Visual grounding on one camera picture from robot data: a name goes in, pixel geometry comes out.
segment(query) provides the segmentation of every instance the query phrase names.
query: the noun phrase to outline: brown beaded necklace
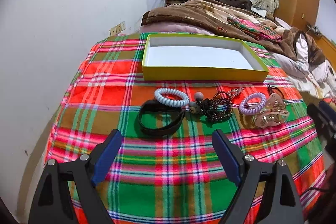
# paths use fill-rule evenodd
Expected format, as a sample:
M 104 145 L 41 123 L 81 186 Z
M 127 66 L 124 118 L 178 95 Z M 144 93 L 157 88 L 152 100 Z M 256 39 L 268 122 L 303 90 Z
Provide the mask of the brown beaded necklace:
M 230 91 L 219 91 L 212 99 L 196 100 L 196 103 L 201 108 L 201 114 L 205 115 L 210 122 L 219 122 L 227 120 L 232 115 L 232 99 L 242 92 L 242 88 L 233 89 Z M 224 105 L 226 109 L 218 111 L 218 107 Z

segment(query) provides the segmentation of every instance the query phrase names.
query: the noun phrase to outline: white pillow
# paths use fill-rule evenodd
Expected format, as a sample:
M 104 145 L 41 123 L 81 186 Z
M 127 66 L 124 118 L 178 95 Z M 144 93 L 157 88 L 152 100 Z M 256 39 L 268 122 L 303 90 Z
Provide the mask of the white pillow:
M 275 58 L 275 60 L 279 63 L 280 67 L 284 70 L 285 73 L 301 79 L 306 78 L 307 74 L 303 73 L 298 69 L 297 62 L 282 54 L 277 54 L 275 52 L 269 53 Z

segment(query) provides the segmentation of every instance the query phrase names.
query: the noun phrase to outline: plaid blanket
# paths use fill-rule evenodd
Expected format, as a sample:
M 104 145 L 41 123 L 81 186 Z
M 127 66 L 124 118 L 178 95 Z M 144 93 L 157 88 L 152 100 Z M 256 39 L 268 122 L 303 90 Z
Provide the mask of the plaid blanket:
M 281 36 L 273 29 L 260 23 L 253 23 L 249 20 L 232 17 L 228 17 L 227 22 L 256 40 L 269 40 L 272 42 L 280 42 L 282 40 Z
M 47 145 L 45 161 L 71 161 L 90 153 L 112 129 L 122 132 L 122 147 L 105 181 L 97 187 L 115 223 L 218 223 L 236 187 L 226 179 L 211 145 L 211 134 L 217 128 L 244 153 L 261 161 L 285 159 L 299 193 L 321 185 L 325 172 L 313 121 L 299 92 L 262 46 L 249 43 L 269 68 L 263 83 L 145 82 L 141 62 L 147 35 L 109 37 L 92 47 L 65 93 Z M 284 93 L 290 115 L 277 127 L 251 129 L 237 107 L 248 94 L 267 94 L 267 84 Z M 153 140 L 142 135 L 136 117 L 140 105 L 152 99 L 159 87 L 182 90 L 190 98 L 196 91 L 211 98 L 219 90 L 244 90 L 234 98 L 234 114 L 227 122 L 211 124 L 187 112 L 172 137 Z M 159 127 L 169 122 L 167 119 L 148 115 L 143 122 Z M 86 223 L 74 183 L 69 182 L 69 187 L 80 223 Z M 262 193 L 260 183 L 246 223 L 253 223 Z M 303 195 L 305 213 L 318 196 L 318 191 Z

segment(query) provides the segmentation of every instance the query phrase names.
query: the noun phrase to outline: yellow box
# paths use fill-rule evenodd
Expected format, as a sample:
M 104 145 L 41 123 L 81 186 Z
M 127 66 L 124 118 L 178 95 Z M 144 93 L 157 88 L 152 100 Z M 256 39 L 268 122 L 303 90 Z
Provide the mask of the yellow box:
M 262 82 L 269 70 L 245 41 L 203 34 L 150 34 L 143 78 Z

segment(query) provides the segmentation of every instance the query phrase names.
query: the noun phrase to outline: wall socket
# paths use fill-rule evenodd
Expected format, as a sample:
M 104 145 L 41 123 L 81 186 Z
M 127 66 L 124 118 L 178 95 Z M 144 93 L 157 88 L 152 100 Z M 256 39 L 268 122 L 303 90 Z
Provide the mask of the wall socket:
M 113 35 L 117 35 L 117 29 L 115 27 L 112 27 L 110 29 L 110 35 L 113 36 Z
M 115 28 L 117 30 L 117 34 L 121 33 L 121 31 L 122 31 L 121 24 L 117 25 Z
M 126 29 L 126 24 L 125 24 L 125 21 L 123 21 L 122 23 L 120 23 L 117 26 L 114 26 L 110 29 L 110 35 L 111 36 L 117 35 L 125 29 Z

